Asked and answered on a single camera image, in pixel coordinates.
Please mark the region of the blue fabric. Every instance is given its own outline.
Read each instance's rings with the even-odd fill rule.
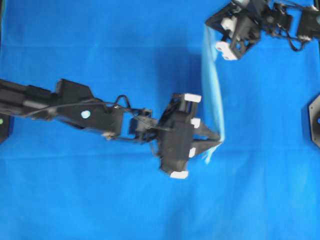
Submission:
[[[6,0],[0,78],[51,90],[65,78],[158,118],[173,92],[202,93],[203,22],[228,2]],[[187,180],[162,174],[147,145],[16,119],[0,146],[0,239],[318,239],[320,151],[307,113],[318,44],[295,53],[263,36],[215,67],[225,142],[210,164],[192,159]]]

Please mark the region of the cable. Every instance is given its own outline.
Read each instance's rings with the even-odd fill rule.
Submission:
[[[118,97],[116,98],[115,103],[114,103],[113,106],[115,107],[116,105],[118,105],[118,102],[119,102],[119,100],[120,100],[121,98],[123,98],[123,99],[125,100],[126,107],[127,107],[128,109],[131,109],[129,99],[128,99],[128,97],[127,97],[126,95],[120,95],[120,96],[118,96]]]
[[[120,98],[123,98],[124,95],[121,95],[117,98],[117,100],[119,100]],[[22,115],[21,117],[24,118],[28,118],[28,117],[32,117],[33,115],[36,115],[38,113],[41,112],[45,112],[45,111],[50,111],[52,109],[57,109],[57,108],[68,108],[68,107],[76,107],[76,106],[94,106],[94,105],[113,105],[114,108],[118,107],[123,109],[125,112],[130,113],[134,119],[142,122],[143,124],[149,126],[152,129],[156,129],[156,130],[161,130],[161,131],[166,131],[166,132],[171,132],[172,128],[168,128],[168,127],[160,127],[160,126],[154,126],[151,125],[150,123],[143,121],[142,119],[140,119],[138,116],[136,116],[133,113],[133,109],[132,108],[125,108],[119,104],[117,104],[116,102],[109,102],[109,101],[99,101],[99,102],[77,102],[77,103],[67,103],[67,104],[60,104],[60,105],[55,105],[55,106],[47,106],[35,111],[31,111],[27,114]]]
[[[68,107],[76,107],[76,106],[111,105],[111,104],[114,104],[114,102],[99,101],[99,102],[76,102],[76,103],[59,104],[55,106],[47,106],[39,110],[28,112],[27,114],[24,114],[21,117],[23,118],[32,117],[33,115],[36,115],[38,113],[45,112],[45,111],[50,111],[51,109],[68,108]]]
[[[285,4],[285,6],[286,7],[297,7],[297,8],[300,8],[300,9],[304,9],[305,7],[304,6],[302,6],[302,5],[300,5],[300,4],[298,4],[298,3],[295,3],[294,1],[290,1],[290,0],[280,0],[278,3],[280,3],[281,4],[281,2],[286,2],[286,3],[289,3],[289,4],[292,4],[292,5],[286,5]]]
[[[288,41],[289,41],[289,44],[290,44],[291,49],[292,49],[293,51],[295,51],[295,52],[300,52],[301,50],[303,50],[303,49],[305,48],[305,44],[308,42],[308,41],[299,40],[299,42],[301,43],[300,48],[296,48],[295,45],[294,45],[293,42],[292,42],[292,38],[290,37],[288,31],[286,31],[286,35],[287,35],[287,37],[288,37],[287,39],[288,39]]]

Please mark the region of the blue background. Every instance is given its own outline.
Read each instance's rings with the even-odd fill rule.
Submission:
[[[202,93],[203,22],[228,2],[6,0],[0,78],[52,91],[65,78],[158,118],[173,92]],[[16,119],[0,146],[0,239],[319,239],[319,66],[316,41],[296,53],[263,36],[239,61],[219,55],[226,140],[182,181],[147,145]]]

